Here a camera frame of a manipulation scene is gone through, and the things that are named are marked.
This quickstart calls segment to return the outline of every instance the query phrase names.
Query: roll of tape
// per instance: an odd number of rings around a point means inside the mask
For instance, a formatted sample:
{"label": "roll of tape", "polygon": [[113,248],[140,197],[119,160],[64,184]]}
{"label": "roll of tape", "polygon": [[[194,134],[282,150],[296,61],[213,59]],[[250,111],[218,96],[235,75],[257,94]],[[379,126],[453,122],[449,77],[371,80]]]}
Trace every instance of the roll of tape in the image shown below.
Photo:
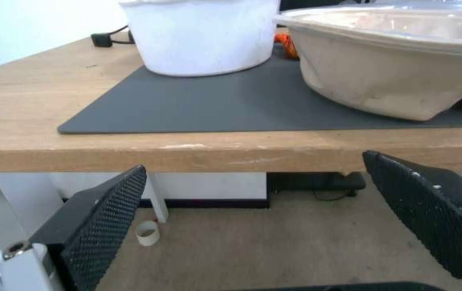
{"label": "roll of tape", "polygon": [[134,233],[139,244],[146,247],[157,243],[159,240],[158,224],[153,221],[143,221],[136,227]]}

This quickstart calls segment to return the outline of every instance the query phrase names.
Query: beige bowl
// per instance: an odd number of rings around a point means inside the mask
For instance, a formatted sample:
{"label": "beige bowl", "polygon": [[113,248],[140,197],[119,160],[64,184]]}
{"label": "beige bowl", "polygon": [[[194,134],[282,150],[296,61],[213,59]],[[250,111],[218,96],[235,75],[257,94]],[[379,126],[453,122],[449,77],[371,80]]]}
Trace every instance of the beige bowl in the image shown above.
{"label": "beige bowl", "polygon": [[424,121],[462,98],[462,11],[286,11],[305,82],[349,107]]}

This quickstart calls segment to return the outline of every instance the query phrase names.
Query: white bowl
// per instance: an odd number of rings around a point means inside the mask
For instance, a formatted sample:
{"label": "white bowl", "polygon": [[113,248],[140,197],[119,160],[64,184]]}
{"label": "white bowl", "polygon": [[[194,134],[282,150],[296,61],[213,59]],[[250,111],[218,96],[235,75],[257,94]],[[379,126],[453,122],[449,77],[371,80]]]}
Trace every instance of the white bowl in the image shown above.
{"label": "white bowl", "polygon": [[236,72],[272,54],[279,0],[120,0],[145,66],[194,77]]}
{"label": "white bowl", "polygon": [[428,120],[462,98],[462,11],[286,11],[305,82],[360,110]]}

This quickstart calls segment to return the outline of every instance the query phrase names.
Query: metal bolt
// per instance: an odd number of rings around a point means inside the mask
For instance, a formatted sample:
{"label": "metal bolt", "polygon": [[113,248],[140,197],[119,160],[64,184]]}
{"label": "metal bolt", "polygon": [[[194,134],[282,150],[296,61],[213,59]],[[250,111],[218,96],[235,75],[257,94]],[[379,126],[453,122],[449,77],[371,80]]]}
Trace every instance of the metal bolt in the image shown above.
{"label": "metal bolt", "polygon": [[3,251],[3,260],[10,260],[11,258],[19,256],[31,248],[32,245],[27,240],[15,242],[6,247],[6,249]]}

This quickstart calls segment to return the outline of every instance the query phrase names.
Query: tabletop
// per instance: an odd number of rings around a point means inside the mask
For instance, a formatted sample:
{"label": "tabletop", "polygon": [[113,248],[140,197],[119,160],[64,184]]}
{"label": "tabletop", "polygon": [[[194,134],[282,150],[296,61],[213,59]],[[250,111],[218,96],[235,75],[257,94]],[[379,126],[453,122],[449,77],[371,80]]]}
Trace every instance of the tabletop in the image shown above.
{"label": "tabletop", "polygon": [[0,66],[0,172],[363,170],[362,152],[462,170],[462,128],[60,135],[57,127],[141,66],[135,46],[89,38]]}

